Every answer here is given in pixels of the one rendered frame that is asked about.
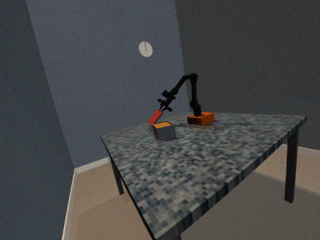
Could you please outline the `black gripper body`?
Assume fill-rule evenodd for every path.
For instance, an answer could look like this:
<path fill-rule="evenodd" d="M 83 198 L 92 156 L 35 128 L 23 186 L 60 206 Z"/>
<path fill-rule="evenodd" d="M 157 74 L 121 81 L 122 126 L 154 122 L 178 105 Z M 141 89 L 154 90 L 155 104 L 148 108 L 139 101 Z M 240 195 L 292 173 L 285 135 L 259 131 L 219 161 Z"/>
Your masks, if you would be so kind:
<path fill-rule="evenodd" d="M 162 105 L 165 106 L 165 108 L 168 109 L 168 111 L 172 112 L 172 109 L 168 107 L 168 105 L 171 103 L 171 100 L 170 99 L 166 99 L 164 102 L 162 102 L 163 100 L 161 99 L 158 99 L 159 102 L 161 102 Z"/>

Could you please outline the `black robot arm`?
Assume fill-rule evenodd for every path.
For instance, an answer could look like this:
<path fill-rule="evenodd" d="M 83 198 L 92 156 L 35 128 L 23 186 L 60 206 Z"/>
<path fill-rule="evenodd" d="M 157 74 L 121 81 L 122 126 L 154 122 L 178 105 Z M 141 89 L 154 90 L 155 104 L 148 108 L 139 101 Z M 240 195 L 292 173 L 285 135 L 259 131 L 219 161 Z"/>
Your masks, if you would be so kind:
<path fill-rule="evenodd" d="M 199 102 L 197 100 L 197 94 L 196 94 L 196 82 L 198 80 L 198 74 L 197 73 L 191 73 L 190 75 L 184 75 L 181 80 L 177 83 L 177 85 L 170 91 L 164 90 L 162 92 L 162 95 L 165 98 L 168 98 L 171 100 L 176 99 L 175 96 L 178 93 L 179 88 L 183 85 L 186 79 L 190 79 L 191 81 L 191 88 L 192 88 L 192 100 L 190 101 L 190 106 L 194 110 L 194 116 L 201 116 L 201 105 L 199 105 Z"/>

